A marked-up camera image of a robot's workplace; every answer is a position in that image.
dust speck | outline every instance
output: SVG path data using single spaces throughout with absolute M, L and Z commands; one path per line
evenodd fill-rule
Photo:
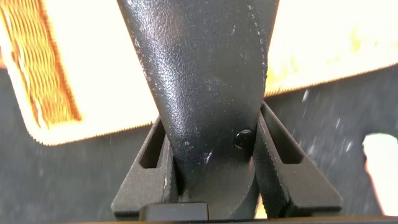
M 310 93 L 310 91 L 308 89 L 305 90 L 304 95 L 303 95 L 303 100 L 302 102 L 305 102 L 308 98 L 308 94 Z
M 340 118 L 337 120 L 335 128 L 337 129 L 339 125 L 340 125 Z

